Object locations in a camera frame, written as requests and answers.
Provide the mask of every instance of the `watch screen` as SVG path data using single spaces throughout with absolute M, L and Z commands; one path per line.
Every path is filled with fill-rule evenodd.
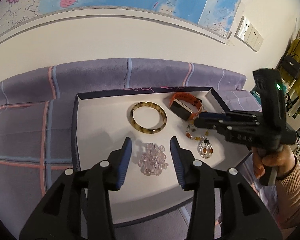
M 191 113 L 188 110 L 184 109 L 176 101 L 173 101 L 173 103 L 170 107 L 170 110 L 185 121 L 187 121 L 189 119 L 189 117 L 191 116 Z

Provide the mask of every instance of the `orange smartwatch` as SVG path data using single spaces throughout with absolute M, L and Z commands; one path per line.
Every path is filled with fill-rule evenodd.
M 187 107 L 181 101 L 185 101 L 195 106 L 198 109 L 198 112 L 194 113 L 189 107 Z M 199 98 L 196 98 L 195 96 L 186 92 L 178 92 L 175 93 L 170 99 L 169 108 L 181 119 L 185 121 L 189 121 L 195 119 L 198 116 L 198 114 L 201 113 L 203 106 L 202 106 L 202 101 Z

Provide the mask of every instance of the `tortoiseshell bangle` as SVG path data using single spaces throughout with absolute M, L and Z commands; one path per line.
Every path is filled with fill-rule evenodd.
M 144 128 L 144 127 L 142 127 L 142 126 L 140 126 L 140 125 L 137 124 L 137 122 L 133 118 L 133 112 L 137 108 L 143 107 L 143 106 L 151 107 L 151 108 L 153 108 L 153 109 L 155 109 L 155 110 L 157 110 L 159 112 L 159 114 L 161 115 L 161 117 L 163 119 L 163 125 L 161 127 L 156 128 L 156 129 L 147 129 L 147 128 Z M 142 133 L 149 133 L 149 134 L 158 133 L 158 132 L 160 132 L 166 126 L 166 124 L 167 124 L 167 115 L 166 115 L 165 111 L 160 106 L 158 106 L 155 103 L 152 103 L 152 102 L 140 102 L 140 103 L 137 103 L 136 105 L 134 105 L 133 108 L 131 109 L 131 112 L 130 112 L 130 124 L 133 126 L 133 128 L 135 128 L 136 130 L 138 130 L 139 132 L 142 132 Z

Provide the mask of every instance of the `human hand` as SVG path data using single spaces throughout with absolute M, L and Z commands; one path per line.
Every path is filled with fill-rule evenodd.
M 258 155 L 258 150 L 252 147 L 253 171 L 257 179 L 265 174 L 265 166 L 278 166 L 277 177 L 284 177 L 292 171 L 296 165 L 296 160 L 289 145 L 283 145 L 283 150 L 277 153 L 271 153 L 262 159 Z

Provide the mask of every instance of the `handbag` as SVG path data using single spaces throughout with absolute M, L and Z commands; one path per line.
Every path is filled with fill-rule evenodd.
M 293 77 L 293 79 L 298 80 L 300 77 L 300 57 L 295 53 L 295 50 L 300 44 L 300 39 L 299 42 L 297 43 L 295 49 L 287 56 L 284 57 L 284 59 L 281 62 L 282 68 L 288 72 L 290 76 Z

